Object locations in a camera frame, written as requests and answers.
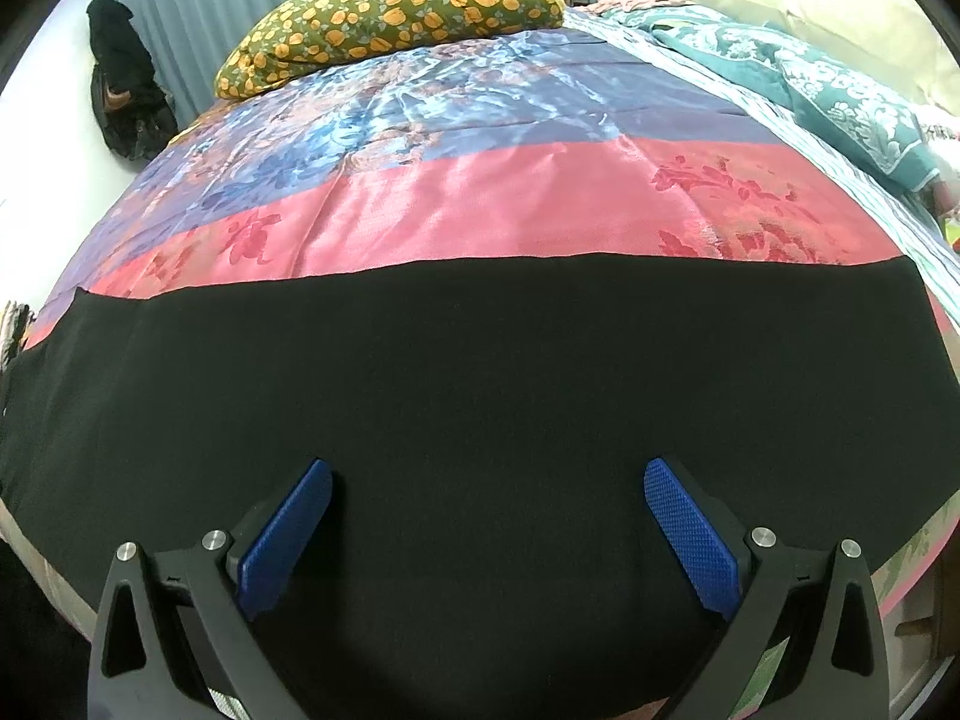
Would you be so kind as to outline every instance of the blue gripper pad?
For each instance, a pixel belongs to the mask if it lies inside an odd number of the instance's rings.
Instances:
[[[315,460],[237,565],[237,603],[248,620],[270,610],[333,495],[330,466]]]
[[[700,603],[731,620],[740,606],[740,581],[736,559],[723,539],[663,460],[647,464],[643,494]]]

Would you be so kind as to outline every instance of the white wall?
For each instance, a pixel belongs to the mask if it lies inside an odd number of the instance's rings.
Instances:
[[[86,6],[61,0],[0,94],[0,301],[40,308],[136,170],[90,107]]]

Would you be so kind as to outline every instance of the silver bolt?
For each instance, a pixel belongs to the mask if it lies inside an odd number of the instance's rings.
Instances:
[[[136,555],[136,544],[132,541],[124,541],[117,547],[117,560],[127,562],[134,555]]]
[[[852,538],[844,538],[840,542],[840,549],[847,557],[860,557],[860,545]]]
[[[227,543],[227,534],[223,531],[210,531],[203,537],[203,549],[214,552]]]
[[[754,528],[750,533],[750,538],[758,547],[772,547],[776,544],[776,533],[769,528]]]

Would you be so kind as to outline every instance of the pillow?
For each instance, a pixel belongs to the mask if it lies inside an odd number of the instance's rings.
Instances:
[[[914,0],[693,0],[738,22],[773,22],[914,103],[960,115],[960,68]]]
[[[562,23],[563,0],[288,0],[240,41],[214,91],[248,98],[330,65]]]
[[[655,29],[661,44],[793,111],[891,194],[939,176],[913,112],[896,92],[790,35],[745,23]]]

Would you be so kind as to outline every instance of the pink fabric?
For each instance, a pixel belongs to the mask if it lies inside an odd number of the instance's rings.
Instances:
[[[90,289],[150,298],[459,257],[613,252],[855,265],[899,255],[793,149],[722,148],[718,157],[717,143],[621,137],[338,175],[171,237]],[[49,330],[37,328],[31,343]]]
[[[906,579],[902,579],[899,584],[894,587],[893,591],[883,599],[883,603],[880,604],[880,616],[886,617],[887,614],[891,613],[894,610],[894,607],[902,600],[904,596],[913,589],[914,584],[917,584],[920,581],[920,577],[923,576],[928,568],[933,565],[933,562],[937,560],[940,556],[940,552],[944,551],[944,547],[947,546],[947,542],[950,541],[950,537],[953,535],[953,531],[956,530],[957,523],[954,521],[952,528],[944,534],[944,537],[937,541],[933,546],[930,547],[926,555],[923,556],[923,560],[918,563],[917,567],[907,576]]]

